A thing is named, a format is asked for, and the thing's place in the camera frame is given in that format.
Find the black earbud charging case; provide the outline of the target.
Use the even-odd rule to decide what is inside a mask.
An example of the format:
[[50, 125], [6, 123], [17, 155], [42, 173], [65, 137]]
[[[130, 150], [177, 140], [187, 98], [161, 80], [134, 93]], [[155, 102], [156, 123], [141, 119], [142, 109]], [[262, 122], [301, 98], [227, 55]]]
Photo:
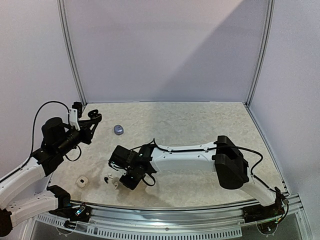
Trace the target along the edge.
[[100, 116], [101, 114], [99, 113], [99, 110], [98, 109], [93, 109], [91, 111], [88, 112], [87, 116], [93, 120], [93, 119], [96, 119]]

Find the purple earbud charging case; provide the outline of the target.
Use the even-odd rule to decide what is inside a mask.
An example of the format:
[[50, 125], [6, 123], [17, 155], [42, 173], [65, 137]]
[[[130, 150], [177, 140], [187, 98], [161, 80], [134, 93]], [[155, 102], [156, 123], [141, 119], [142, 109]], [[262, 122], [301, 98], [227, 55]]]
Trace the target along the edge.
[[117, 135], [120, 136], [124, 133], [124, 128], [120, 125], [117, 124], [113, 127], [113, 132]]

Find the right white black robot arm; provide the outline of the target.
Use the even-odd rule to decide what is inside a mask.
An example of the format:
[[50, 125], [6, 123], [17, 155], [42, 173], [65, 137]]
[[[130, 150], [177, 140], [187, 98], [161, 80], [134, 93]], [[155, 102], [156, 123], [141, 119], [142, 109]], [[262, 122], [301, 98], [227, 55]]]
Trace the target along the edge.
[[268, 186], [254, 174], [263, 155], [255, 150], [236, 146], [227, 136], [219, 135], [214, 142], [189, 146], [164, 146], [155, 140], [132, 149], [115, 147], [108, 165], [121, 172], [120, 182], [134, 190], [145, 177], [173, 170], [215, 172], [225, 190], [241, 190], [259, 203], [258, 213], [269, 218], [288, 199], [278, 187]]

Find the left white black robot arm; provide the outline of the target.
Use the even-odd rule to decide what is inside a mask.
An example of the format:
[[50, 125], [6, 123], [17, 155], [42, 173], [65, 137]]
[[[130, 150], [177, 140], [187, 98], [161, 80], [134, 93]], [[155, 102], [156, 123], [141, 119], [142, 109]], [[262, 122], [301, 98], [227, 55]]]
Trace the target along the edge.
[[30, 185], [51, 175], [80, 143], [91, 144], [102, 114], [92, 110], [88, 117], [69, 124], [63, 123], [60, 117], [47, 120], [41, 128], [41, 147], [32, 152], [22, 166], [0, 180], [1, 237], [7, 236], [21, 222], [44, 212], [58, 211], [63, 217], [74, 213], [70, 194], [57, 185], [25, 199], [14, 199]]

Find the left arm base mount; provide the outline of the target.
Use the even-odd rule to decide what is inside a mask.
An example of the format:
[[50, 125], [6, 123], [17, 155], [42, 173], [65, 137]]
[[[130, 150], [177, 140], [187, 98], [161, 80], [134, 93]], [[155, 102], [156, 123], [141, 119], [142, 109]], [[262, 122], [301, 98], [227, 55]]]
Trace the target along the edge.
[[66, 207], [50, 210], [49, 213], [51, 215], [68, 219], [70, 222], [88, 223], [91, 219], [92, 210], [93, 208], [86, 203], [70, 203]]

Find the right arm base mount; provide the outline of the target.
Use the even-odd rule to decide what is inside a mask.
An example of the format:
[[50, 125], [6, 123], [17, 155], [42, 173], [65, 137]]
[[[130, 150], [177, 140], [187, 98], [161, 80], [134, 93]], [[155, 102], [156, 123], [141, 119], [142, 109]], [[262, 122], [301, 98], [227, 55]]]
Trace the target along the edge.
[[288, 214], [289, 207], [284, 207], [281, 199], [276, 199], [275, 202], [268, 206], [255, 204], [242, 208], [242, 217], [245, 223], [259, 222], [259, 221], [272, 221], [277, 217], [283, 218]]

